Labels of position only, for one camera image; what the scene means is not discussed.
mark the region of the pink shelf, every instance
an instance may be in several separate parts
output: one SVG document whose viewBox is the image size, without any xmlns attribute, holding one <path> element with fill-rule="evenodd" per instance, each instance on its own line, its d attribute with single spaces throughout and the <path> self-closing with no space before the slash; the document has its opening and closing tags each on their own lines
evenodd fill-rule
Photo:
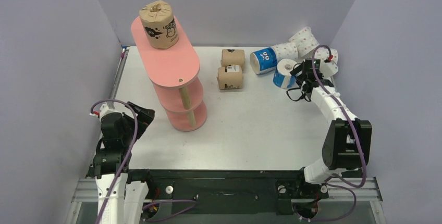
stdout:
<svg viewBox="0 0 442 224">
<path fill-rule="evenodd" d="M 201 127 L 207 118 L 203 102 L 203 86 L 198 79 L 200 59 L 193 49 L 178 19 L 175 18 L 179 40 L 168 49 L 156 49 L 137 17 L 131 26 L 135 44 L 151 79 L 159 102 L 166 110 L 170 123 L 177 130 L 192 131 Z M 191 108 L 184 109 L 179 89 L 187 86 Z M 195 115 L 196 125 L 190 126 L 188 113 Z"/>
<path fill-rule="evenodd" d="M 153 83 L 168 89 L 189 85 L 200 72 L 200 59 L 193 49 L 178 19 L 175 18 L 179 40 L 168 49 L 156 49 L 148 41 L 140 17 L 131 31 L 144 67 Z"/>
<path fill-rule="evenodd" d="M 191 82 L 187 88 L 189 89 L 190 102 L 192 106 L 190 109 L 184 109 L 182 100 L 178 90 L 171 90 L 159 87 L 153 84 L 159 102 L 167 110 L 178 114 L 185 114 L 196 109 L 203 101 L 203 85 L 198 77 Z"/>
<path fill-rule="evenodd" d="M 166 110 L 167 118 L 169 118 L 170 123 L 174 128 L 179 131 L 193 131 L 199 127 L 201 127 L 207 119 L 207 108 L 204 102 L 193 111 L 195 114 L 195 120 L 197 121 L 197 125 L 195 127 L 191 127 L 189 120 L 187 119 L 187 114 L 177 114 Z"/>
</svg>

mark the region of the black metal frame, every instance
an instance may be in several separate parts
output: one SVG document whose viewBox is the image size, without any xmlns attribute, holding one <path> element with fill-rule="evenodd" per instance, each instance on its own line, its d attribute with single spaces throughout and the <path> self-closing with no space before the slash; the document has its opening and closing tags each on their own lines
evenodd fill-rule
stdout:
<svg viewBox="0 0 442 224">
<path fill-rule="evenodd" d="M 159 200 L 197 200 L 187 214 L 292 215 L 292 199 L 328 198 L 321 185 L 305 182 L 303 170 L 143 170 L 159 189 Z M 172 186 L 168 194 L 166 187 Z M 186 206 L 174 204 L 172 213 Z"/>
</svg>

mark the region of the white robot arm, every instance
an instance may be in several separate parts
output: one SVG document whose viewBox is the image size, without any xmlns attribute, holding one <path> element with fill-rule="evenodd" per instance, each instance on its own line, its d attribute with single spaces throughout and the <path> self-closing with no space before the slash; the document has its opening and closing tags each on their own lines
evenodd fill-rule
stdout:
<svg viewBox="0 0 442 224">
<path fill-rule="evenodd" d="M 311 60 L 305 60 L 302 65 L 291 72 L 296 76 L 296 83 L 302 93 L 298 100 L 308 98 L 310 100 L 307 101 L 314 102 L 330 125 L 322 148 L 322 157 L 304 168 L 305 181 L 310 184 L 322 184 L 332 174 L 340 174 L 361 167 L 361 158 L 347 121 L 351 121 L 356 128 L 365 163 L 368 163 L 370 153 L 372 129 L 370 122 L 358 119 L 342 102 L 333 84 L 329 80 L 322 80 L 321 62 L 319 59 L 315 59 L 313 63 Z M 313 69 L 324 87 L 317 82 Z"/>
<path fill-rule="evenodd" d="M 138 114 L 137 139 L 152 122 L 155 111 L 128 103 Z M 129 141 L 134 135 L 134 119 L 116 111 L 111 104 L 103 104 L 97 113 L 101 122 L 103 137 L 100 139 L 93 160 L 93 174 L 98 189 L 99 214 L 103 204 L 101 224 L 138 224 L 149 185 L 155 187 L 147 169 L 129 170 L 128 164 L 121 164 L 131 154 Z M 122 173 L 117 170 L 123 166 Z M 117 176 L 114 187 L 112 183 Z"/>
</svg>

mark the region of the roll core hole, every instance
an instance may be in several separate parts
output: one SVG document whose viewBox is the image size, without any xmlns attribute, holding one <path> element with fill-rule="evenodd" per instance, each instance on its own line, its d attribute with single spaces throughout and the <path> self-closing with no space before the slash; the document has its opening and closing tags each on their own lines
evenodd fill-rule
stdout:
<svg viewBox="0 0 442 224">
<path fill-rule="evenodd" d="M 161 4 L 157 4 L 152 6 L 152 8 L 150 9 L 151 12 L 158 12 L 161 10 Z"/>
</svg>

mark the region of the gray wall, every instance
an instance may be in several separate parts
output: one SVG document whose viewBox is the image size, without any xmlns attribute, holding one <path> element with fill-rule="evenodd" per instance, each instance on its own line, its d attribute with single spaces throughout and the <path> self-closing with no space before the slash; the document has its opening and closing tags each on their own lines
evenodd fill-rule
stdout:
<svg viewBox="0 0 442 224">
<path fill-rule="evenodd" d="M 121 48 L 97 0 L 0 0 L 0 222 L 63 223 Z"/>
<path fill-rule="evenodd" d="M 99 0 L 123 45 L 133 45 L 130 25 L 156 0 Z M 329 44 L 354 0 L 165 0 L 194 45 L 273 45 L 309 25 Z"/>
<path fill-rule="evenodd" d="M 373 124 L 389 224 L 442 222 L 441 14 L 440 0 L 356 0 L 331 44 L 344 101 Z"/>
</svg>

